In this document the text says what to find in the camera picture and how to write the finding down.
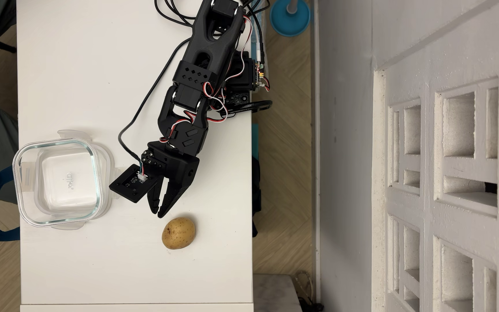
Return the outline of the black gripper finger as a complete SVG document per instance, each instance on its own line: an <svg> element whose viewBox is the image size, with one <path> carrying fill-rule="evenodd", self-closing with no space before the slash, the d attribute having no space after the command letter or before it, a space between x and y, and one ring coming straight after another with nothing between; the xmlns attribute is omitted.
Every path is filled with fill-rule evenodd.
<svg viewBox="0 0 499 312"><path fill-rule="evenodd" d="M147 199L150 210L153 214L157 214L160 209L160 195L163 186L164 176L156 176L151 178L152 187L147 192Z"/></svg>
<svg viewBox="0 0 499 312"><path fill-rule="evenodd" d="M169 181L163 201L157 212L159 218L164 217L179 200L181 195L190 187L197 169L198 165L179 165L171 166L164 171L163 176Z"/></svg>

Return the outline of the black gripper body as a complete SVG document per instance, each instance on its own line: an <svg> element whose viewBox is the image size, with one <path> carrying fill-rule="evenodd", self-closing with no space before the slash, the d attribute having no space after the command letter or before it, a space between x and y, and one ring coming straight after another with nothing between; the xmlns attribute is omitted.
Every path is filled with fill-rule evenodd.
<svg viewBox="0 0 499 312"><path fill-rule="evenodd" d="M141 160L148 177L163 176L175 183L192 183L200 162L197 157L177 152L159 141L148 143Z"/></svg>

